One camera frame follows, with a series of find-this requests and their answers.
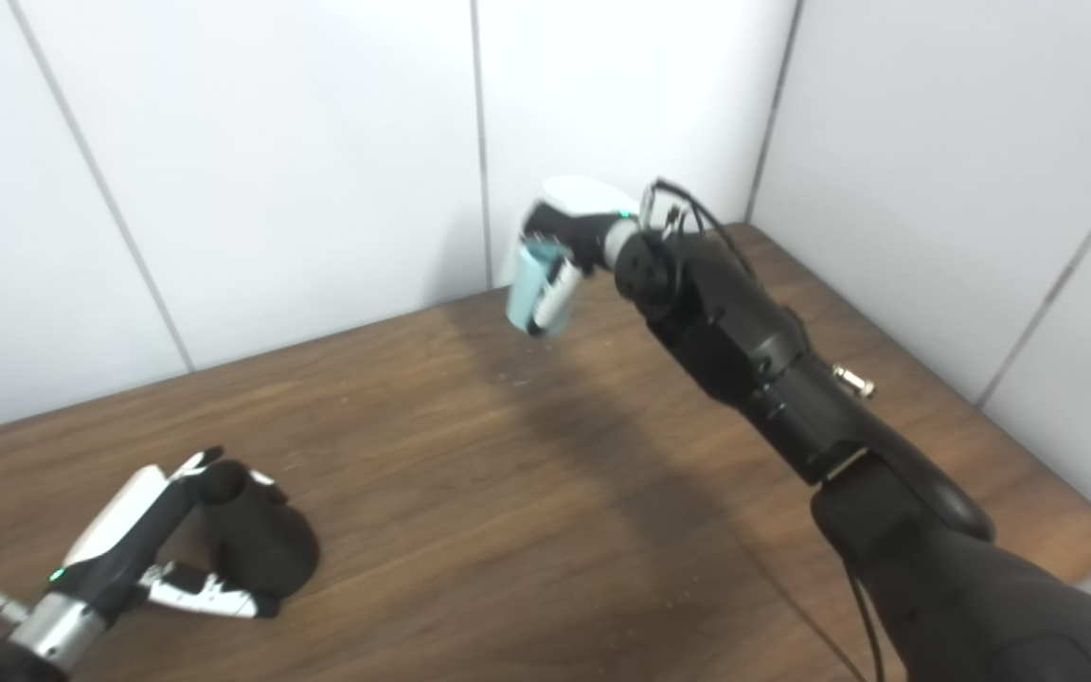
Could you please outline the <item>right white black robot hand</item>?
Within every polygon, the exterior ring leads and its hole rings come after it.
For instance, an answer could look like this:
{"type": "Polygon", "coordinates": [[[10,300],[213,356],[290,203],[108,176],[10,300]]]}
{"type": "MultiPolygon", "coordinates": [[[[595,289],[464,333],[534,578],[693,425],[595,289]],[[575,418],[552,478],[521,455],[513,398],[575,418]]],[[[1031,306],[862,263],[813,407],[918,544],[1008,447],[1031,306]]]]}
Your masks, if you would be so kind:
{"type": "Polygon", "coordinates": [[[579,176],[551,177],[523,223],[507,318],[541,338],[570,322],[580,285],[598,270],[614,273],[623,247],[642,230],[639,203],[579,176]]]}

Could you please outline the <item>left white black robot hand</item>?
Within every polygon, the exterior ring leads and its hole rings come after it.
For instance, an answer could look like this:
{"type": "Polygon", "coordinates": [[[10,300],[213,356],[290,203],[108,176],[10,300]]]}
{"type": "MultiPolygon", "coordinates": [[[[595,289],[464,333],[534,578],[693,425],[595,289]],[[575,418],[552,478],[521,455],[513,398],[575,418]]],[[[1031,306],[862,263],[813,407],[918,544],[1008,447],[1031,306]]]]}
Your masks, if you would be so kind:
{"type": "Polygon", "coordinates": [[[65,552],[45,591],[77,601],[108,625],[147,601],[208,617],[277,617],[280,601],[245,590],[223,570],[156,562],[195,506],[199,476],[223,457],[224,448],[212,446],[172,475],[155,463],[135,471],[65,552]]]}

